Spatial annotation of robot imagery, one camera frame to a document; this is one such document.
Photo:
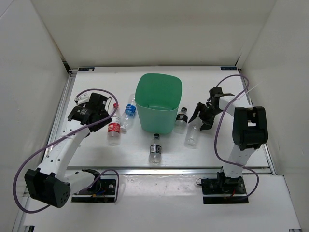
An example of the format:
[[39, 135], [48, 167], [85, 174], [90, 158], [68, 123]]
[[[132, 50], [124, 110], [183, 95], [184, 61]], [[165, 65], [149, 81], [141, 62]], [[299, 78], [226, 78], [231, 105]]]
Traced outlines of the red label plastic bottle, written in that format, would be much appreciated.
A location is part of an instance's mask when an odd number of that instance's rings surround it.
[[119, 105], [114, 103], [115, 114], [111, 117], [112, 122], [108, 124], [108, 143], [109, 145], [118, 145], [120, 143], [120, 112]]

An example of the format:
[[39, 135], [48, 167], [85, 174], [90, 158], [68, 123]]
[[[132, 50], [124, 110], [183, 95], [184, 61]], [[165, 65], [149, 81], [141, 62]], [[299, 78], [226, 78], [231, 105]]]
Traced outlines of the black label bottle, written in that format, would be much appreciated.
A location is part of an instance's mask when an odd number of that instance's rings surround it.
[[160, 143], [160, 135], [155, 133], [150, 144], [149, 163], [159, 164], [162, 159], [162, 146]]
[[188, 116], [187, 116], [187, 108], [182, 107], [181, 110], [177, 113], [174, 131], [176, 133], [184, 133], [185, 128], [187, 126]]

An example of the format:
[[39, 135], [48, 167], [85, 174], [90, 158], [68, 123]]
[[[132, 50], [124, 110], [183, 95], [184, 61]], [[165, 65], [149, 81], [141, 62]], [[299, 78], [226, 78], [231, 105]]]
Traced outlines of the clear unlabelled plastic bottle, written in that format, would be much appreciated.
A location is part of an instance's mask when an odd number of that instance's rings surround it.
[[188, 127], [188, 130], [187, 130], [187, 134], [186, 134], [184, 144], [186, 146], [196, 147], [197, 144], [198, 144], [199, 136], [200, 136], [200, 125], [199, 125], [199, 123], [198, 122], [191, 122], [189, 127]]

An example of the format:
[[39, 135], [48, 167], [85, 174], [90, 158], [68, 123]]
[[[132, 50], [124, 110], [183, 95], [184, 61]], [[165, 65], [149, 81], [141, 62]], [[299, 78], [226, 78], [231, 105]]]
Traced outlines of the blue label plastic bottle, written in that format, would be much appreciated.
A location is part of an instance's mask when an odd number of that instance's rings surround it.
[[126, 133], [129, 129], [131, 129], [131, 127], [134, 124], [135, 112], [136, 112], [135, 94], [131, 94], [129, 96], [129, 100], [124, 110], [124, 113], [121, 116], [121, 124], [120, 124], [121, 132]]

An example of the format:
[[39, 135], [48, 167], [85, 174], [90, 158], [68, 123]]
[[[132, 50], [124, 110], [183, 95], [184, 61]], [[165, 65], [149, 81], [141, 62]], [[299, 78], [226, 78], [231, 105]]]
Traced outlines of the black label bottle front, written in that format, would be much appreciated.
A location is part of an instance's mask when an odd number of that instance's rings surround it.
[[159, 164], [162, 159], [162, 146], [160, 143], [160, 135], [155, 133], [150, 144], [149, 163]]

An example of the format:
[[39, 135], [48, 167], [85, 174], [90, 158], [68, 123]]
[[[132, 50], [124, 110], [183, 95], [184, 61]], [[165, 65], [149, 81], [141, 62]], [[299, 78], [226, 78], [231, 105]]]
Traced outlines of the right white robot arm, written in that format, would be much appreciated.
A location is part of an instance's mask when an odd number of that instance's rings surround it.
[[[222, 170], [217, 173], [217, 188], [222, 193], [228, 193], [242, 178], [243, 170], [257, 175], [251, 168], [246, 167], [250, 156], [268, 140], [266, 111], [262, 106], [241, 104], [232, 94], [215, 94], [206, 104], [198, 103], [191, 123], [199, 118], [201, 130], [212, 128], [214, 119], [221, 115], [214, 139], [214, 151], [217, 158], [224, 163]], [[233, 117], [232, 140], [233, 148], [227, 160], [218, 154], [217, 140], [220, 126], [225, 114]]]

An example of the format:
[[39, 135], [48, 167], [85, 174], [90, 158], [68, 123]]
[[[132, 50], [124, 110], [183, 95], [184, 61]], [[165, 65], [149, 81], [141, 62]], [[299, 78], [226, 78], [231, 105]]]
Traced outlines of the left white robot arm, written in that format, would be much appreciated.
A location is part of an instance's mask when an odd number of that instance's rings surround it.
[[83, 169], [70, 176], [65, 172], [82, 140], [111, 122], [105, 107], [106, 101], [82, 103], [73, 108], [62, 133], [63, 140], [53, 146], [36, 170], [29, 169], [24, 176], [31, 198], [61, 208], [72, 194], [101, 191], [99, 172]]

